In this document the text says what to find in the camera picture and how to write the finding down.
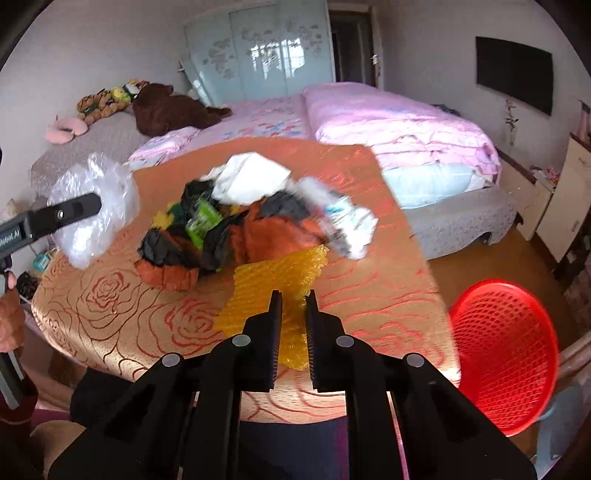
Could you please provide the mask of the left hand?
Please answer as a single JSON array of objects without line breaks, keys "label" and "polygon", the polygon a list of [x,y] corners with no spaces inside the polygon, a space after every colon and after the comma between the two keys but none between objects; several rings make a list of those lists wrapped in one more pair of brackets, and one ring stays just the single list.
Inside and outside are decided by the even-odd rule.
[{"label": "left hand", "polygon": [[6,271],[3,277],[5,292],[0,301],[0,352],[8,353],[24,345],[25,312],[20,306],[15,275]]}]

